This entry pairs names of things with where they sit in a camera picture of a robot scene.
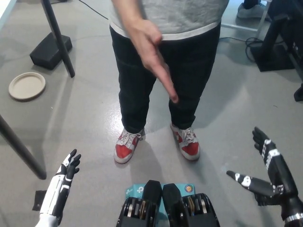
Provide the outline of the white and black robot left hand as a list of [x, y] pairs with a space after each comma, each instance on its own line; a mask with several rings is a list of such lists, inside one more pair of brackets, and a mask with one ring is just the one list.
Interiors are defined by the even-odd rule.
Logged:
[[46, 191], [36, 227], [58, 227], [74, 175], [79, 172], [81, 154], [74, 149], [61, 163]]

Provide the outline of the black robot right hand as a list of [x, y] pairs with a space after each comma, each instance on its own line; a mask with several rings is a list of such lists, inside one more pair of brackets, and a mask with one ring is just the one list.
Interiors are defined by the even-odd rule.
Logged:
[[259, 206], [281, 206], [281, 218], [286, 227], [302, 226], [303, 202], [283, 155], [261, 129], [255, 127], [252, 134], [254, 147], [262, 156], [269, 182], [231, 170], [226, 174], [252, 192]]

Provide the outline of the person's right hand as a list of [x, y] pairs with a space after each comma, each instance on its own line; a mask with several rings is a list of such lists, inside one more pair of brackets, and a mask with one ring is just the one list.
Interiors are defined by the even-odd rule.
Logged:
[[158, 45], [162, 41], [162, 34], [156, 25], [149, 20], [136, 19], [129, 21], [125, 28], [143, 66], [162, 83], [171, 101], [177, 103], [178, 95], [170, 76], [169, 67], [158, 49]]

